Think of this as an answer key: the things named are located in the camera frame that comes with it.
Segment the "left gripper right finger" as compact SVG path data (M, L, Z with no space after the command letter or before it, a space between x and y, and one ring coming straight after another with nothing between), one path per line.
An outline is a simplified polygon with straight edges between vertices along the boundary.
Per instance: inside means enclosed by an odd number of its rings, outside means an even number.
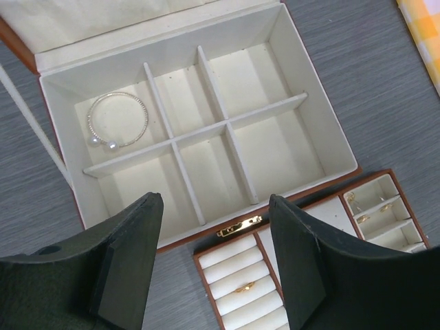
M439 248L381 247L278 195L269 224L291 329L439 328Z

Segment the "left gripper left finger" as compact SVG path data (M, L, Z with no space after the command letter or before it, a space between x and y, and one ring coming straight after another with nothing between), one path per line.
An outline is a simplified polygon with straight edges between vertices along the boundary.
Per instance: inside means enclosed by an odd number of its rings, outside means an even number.
M117 215L33 254L1 259L2 329L141 329L164 202Z

